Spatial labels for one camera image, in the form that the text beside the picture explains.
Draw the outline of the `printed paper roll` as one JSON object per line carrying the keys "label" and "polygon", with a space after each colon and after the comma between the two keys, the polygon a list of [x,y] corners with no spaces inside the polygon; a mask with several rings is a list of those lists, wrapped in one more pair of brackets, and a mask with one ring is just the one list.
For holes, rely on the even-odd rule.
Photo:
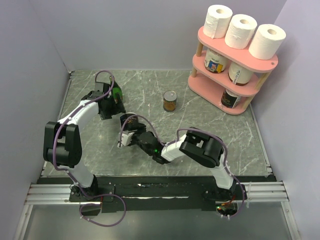
{"label": "printed paper roll", "polygon": [[225,56],[208,48],[205,54],[204,67],[211,73],[222,73],[228,64],[228,61],[229,60]]}

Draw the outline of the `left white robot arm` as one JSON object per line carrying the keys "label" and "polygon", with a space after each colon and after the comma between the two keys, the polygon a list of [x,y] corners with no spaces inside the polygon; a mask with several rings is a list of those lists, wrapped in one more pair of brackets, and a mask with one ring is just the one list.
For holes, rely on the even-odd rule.
{"label": "left white robot arm", "polygon": [[87,201],[99,195],[97,177],[82,161],[81,131],[99,115],[102,120],[125,113],[123,94],[115,81],[96,82],[94,90],[85,95],[78,106],[59,121],[49,121],[44,129],[43,158],[58,171],[66,172],[76,191]]}

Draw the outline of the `white paper towel roll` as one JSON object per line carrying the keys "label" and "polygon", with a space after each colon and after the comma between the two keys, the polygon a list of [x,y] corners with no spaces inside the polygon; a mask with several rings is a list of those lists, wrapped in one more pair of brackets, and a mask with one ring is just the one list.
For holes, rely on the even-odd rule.
{"label": "white paper towel roll", "polygon": [[234,15],[230,20],[230,24],[224,38],[225,44],[233,49],[245,49],[257,26],[257,21],[249,15]]}
{"label": "white paper towel roll", "polygon": [[249,45],[249,53],[259,60],[270,60],[286,38],[286,32],[274,24],[261,24]]}
{"label": "white paper towel roll", "polygon": [[211,39],[224,38],[232,16],[233,11],[225,5],[209,6],[203,26],[203,34]]}

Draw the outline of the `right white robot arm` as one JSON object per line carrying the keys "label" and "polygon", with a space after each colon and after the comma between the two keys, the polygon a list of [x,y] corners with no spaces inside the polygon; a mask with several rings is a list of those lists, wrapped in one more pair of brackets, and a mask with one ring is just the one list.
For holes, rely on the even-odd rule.
{"label": "right white robot arm", "polygon": [[161,142],[146,126],[138,123],[134,127],[121,128],[121,146],[137,145],[157,163],[169,164],[177,158],[187,156],[201,166],[211,169],[215,187],[213,196],[217,200],[230,200],[236,194],[236,180],[227,167],[227,148],[221,138],[195,127],[185,128],[186,133],[169,143]]}

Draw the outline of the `cream paper roll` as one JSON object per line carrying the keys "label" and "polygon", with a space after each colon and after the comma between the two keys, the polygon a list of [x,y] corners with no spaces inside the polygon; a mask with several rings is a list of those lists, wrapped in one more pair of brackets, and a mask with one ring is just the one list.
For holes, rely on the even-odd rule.
{"label": "cream paper roll", "polygon": [[248,70],[247,68],[242,67],[235,62],[231,62],[228,68],[228,76],[230,81],[234,85],[238,85],[238,86],[246,85],[252,78],[253,74],[254,74],[253,71]]}

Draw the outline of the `black paper roll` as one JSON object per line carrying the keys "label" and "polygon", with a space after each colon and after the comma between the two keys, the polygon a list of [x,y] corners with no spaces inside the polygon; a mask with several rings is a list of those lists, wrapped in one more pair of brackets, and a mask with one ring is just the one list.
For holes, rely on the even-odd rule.
{"label": "black paper roll", "polygon": [[139,128],[139,119],[134,113],[125,113],[120,116],[120,125],[124,131],[135,131]]}
{"label": "black paper roll", "polygon": [[233,93],[232,91],[225,89],[222,97],[221,104],[227,108],[235,108],[241,100],[241,96]]}

